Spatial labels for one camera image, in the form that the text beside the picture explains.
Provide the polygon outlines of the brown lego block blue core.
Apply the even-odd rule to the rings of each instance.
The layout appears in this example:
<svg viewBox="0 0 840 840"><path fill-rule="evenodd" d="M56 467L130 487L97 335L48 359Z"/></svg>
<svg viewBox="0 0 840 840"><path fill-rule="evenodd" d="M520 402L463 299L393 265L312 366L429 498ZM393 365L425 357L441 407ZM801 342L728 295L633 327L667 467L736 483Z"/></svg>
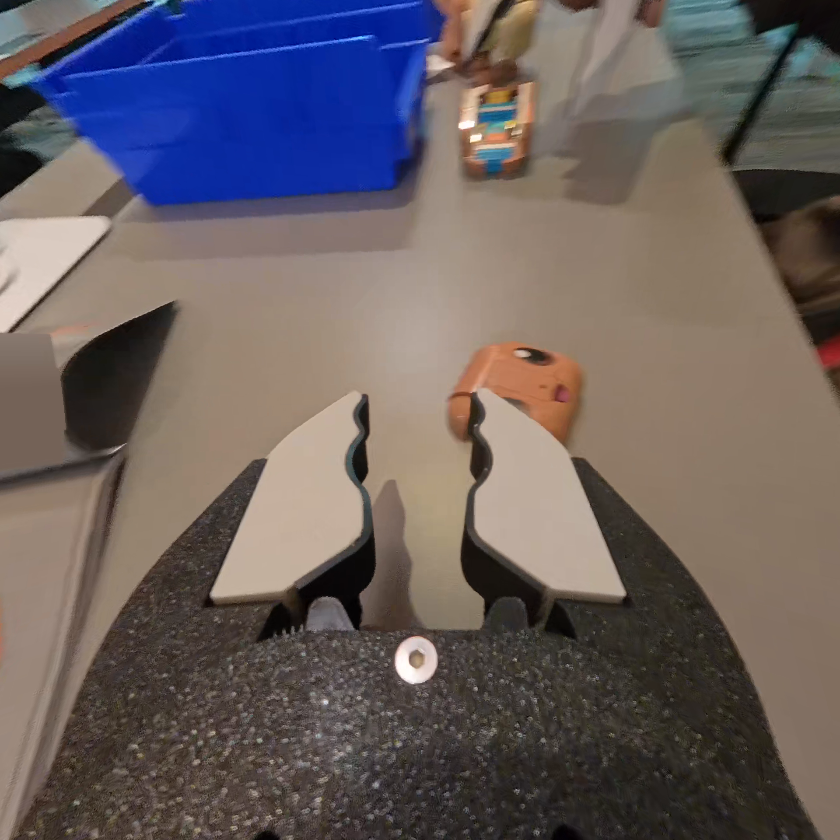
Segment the brown lego block blue core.
<svg viewBox="0 0 840 840"><path fill-rule="evenodd" d="M536 119L539 84L528 78L506 86L462 90L459 150L471 179L510 178L526 169Z"/></svg>

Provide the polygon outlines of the white desk stand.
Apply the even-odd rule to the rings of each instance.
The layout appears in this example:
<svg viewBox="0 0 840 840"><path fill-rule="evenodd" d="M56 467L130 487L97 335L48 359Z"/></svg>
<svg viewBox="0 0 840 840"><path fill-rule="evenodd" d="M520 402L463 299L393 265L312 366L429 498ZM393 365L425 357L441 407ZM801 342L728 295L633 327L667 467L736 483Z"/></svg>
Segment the white desk stand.
<svg viewBox="0 0 840 840"><path fill-rule="evenodd" d="M12 332L109 232L105 216L1 222L1 332Z"/></svg>

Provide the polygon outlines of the blue plastic bin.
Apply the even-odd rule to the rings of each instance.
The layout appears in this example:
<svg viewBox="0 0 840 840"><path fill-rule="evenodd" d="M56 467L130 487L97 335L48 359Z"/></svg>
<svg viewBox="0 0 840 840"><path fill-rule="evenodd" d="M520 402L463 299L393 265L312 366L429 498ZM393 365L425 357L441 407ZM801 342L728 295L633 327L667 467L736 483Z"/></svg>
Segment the blue plastic bin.
<svg viewBox="0 0 840 840"><path fill-rule="evenodd" d="M431 2L153 6L38 93L155 206L388 191L415 160Z"/></svg>

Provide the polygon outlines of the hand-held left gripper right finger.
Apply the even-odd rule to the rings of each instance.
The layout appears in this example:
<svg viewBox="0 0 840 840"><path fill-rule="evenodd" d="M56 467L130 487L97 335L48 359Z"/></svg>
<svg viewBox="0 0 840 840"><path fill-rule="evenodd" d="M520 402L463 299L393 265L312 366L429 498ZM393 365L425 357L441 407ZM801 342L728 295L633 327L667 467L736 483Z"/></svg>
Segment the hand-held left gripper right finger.
<svg viewBox="0 0 840 840"><path fill-rule="evenodd" d="M627 590L566 447L481 387L471 396L461 566L488 603L618 604Z"/></svg>

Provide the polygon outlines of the grey instruction booklet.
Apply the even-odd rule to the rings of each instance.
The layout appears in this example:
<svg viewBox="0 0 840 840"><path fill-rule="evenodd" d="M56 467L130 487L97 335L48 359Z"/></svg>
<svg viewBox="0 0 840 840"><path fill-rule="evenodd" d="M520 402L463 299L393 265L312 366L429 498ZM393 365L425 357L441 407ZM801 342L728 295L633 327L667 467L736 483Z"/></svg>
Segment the grey instruction booklet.
<svg viewBox="0 0 840 840"><path fill-rule="evenodd" d="M2 335L2 838L56 756L130 439L177 311Z"/></svg>

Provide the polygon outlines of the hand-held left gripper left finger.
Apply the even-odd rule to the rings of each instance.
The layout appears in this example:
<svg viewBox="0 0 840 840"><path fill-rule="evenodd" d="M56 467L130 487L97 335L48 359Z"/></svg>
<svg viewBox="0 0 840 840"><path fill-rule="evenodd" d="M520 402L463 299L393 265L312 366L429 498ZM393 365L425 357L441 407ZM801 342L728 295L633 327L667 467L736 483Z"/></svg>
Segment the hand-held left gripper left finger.
<svg viewBox="0 0 840 840"><path fill-rule="evenodd" d="M350 392L271 450L209 592L214 605L358 605L375 573L370 431L368 396Z"/></svg>

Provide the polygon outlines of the brown lego head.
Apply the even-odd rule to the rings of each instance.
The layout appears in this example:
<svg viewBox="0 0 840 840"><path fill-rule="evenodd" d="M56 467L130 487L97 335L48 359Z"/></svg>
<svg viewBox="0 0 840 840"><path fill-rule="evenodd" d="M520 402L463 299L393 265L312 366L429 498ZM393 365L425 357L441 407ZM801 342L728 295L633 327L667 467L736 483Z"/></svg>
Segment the brown lego head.
<svg viewBox="0 0 840 840"><path fill-rule="evenodd" d="M448 426L457 439L467 438L471 395L480 388L496 393L566 444L581 401L583 371L561 353L523 343L479 349L447 400Z"/></svg>

